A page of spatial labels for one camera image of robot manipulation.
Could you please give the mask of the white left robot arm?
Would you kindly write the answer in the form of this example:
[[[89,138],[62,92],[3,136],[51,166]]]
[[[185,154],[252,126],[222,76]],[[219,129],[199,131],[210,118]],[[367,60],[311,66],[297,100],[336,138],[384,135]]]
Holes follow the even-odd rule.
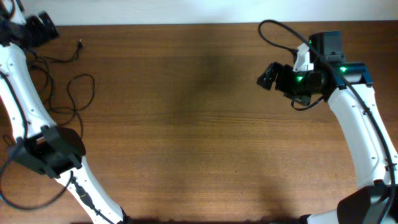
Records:
[[[70,192],[93,223],[129,223],[129,217],[96,180],[81,136],[47,112],[29,74],[25,51],[59,36],[46,12],[25,17],[20,1],[1,1],[1,99],[12,127],[12,161],[47,175]]]

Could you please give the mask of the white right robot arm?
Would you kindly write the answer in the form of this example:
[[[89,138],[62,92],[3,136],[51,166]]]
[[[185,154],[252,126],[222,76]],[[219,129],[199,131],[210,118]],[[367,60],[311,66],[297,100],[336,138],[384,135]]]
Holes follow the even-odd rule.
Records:
[[[358,185],[335,209],[303,215],[299,223],[397,223],[397,152],[367,66],[346,61],[339,31],[313,34],[290,52],[293,66],[273,62],[257,84],[281,91],[300,111],[327,103],[343,131]]]

